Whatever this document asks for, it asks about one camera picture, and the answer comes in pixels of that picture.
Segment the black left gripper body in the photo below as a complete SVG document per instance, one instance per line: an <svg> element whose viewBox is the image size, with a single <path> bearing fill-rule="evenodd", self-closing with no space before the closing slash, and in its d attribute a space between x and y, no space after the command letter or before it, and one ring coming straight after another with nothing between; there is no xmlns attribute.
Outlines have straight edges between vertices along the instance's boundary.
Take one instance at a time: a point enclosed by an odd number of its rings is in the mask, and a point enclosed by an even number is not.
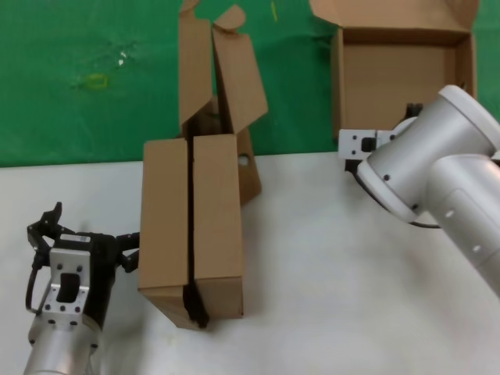
<svg viewBox="0 0 500 375"><path fill-rule="evenodd" d="M97 324L103 324L115 282L117 247L109 234L75 233L74 236L90 238L89 242L70 240L60 234L53 248L84 251L90 254L90 291L83 307L83 314Z"/></svg>

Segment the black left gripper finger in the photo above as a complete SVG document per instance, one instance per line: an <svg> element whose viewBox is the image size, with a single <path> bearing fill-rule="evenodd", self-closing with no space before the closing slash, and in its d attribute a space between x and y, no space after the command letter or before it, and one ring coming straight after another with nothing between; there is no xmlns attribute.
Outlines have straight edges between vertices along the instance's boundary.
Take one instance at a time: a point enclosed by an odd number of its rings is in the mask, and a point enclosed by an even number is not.
<svg viewBox="0 0 500 375"><path fill-rule="evenodd" d="M73 231L59 224L63 204L57 202L54 209L45 211L39 221L27 227L27 239L37 254L47 254L51 246L45 238L55 240L61 234L73 234Z"/></svg>
<svg viewBox="0 0 500 375"><path fill-rule="evenodd" d="M134 272L138 267L140 234L123 234L116 237L118 246L118 264L125 272Z"/></svg>

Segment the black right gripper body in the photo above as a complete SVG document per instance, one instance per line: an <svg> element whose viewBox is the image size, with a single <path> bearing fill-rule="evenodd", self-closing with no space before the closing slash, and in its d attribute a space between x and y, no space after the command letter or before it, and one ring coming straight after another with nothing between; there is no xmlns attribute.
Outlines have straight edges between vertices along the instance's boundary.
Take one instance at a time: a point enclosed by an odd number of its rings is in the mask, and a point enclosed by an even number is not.
<svg viewBox="0 0 500 375"><path fill-rule="evenodd" d="M356 159L346 159L345 160L345 171L349 172L357 182L360 182L358 176L358 167L361 164L362 160Z"/></svg>

